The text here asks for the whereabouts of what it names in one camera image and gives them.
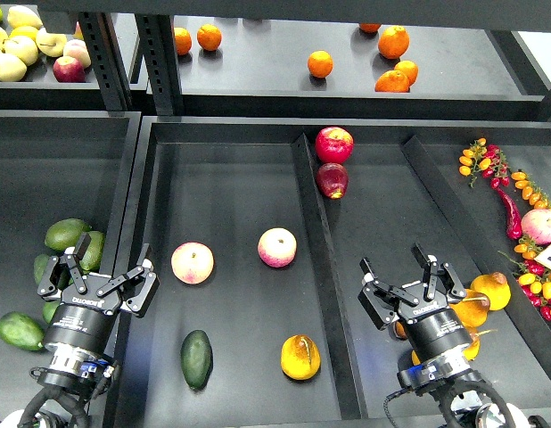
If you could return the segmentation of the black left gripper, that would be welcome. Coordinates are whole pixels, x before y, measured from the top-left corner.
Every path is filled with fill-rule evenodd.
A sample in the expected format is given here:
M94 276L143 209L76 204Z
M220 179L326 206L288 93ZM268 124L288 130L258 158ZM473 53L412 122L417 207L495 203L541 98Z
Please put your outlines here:
M37 294L45 301L60 299L46 329L44 345L50 351L71 346L91 355L102 355L120 312L143 317L159 287L159 278L150 260L152 247L145 243L136 266L110 279L101 274L84 274L80 261L90 243L83 233L75 246L61 256L49 258ZM59 289L60 278L67 272L73 285Z

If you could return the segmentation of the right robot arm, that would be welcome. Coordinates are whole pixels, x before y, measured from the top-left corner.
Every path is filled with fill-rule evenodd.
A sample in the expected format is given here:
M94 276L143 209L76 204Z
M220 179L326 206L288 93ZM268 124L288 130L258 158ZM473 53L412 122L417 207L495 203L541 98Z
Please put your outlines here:
M473 366L486 332L474 318L489 314L489 297L472 291L452 263L420 244L411 252L419 275L403 284L384 281L369 258L359 261L361 306L377 330L409 347L399 388L383 407L415 394L434 400L446 427L551 427L551 413L516 406Z

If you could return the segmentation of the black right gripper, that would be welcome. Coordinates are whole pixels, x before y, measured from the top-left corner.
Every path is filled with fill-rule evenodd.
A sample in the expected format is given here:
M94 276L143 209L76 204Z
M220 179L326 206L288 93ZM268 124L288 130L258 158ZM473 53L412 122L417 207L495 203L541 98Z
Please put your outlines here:
M462 356L473 339L447 299L464 299L463 283L450 263L440 263L419 243L413 244L411 252L424 273L424 298L409 288L386 284L372 270L369 259L363 258L359 262L363 272L359 302L378 330L401 323L421 362L450 351Z

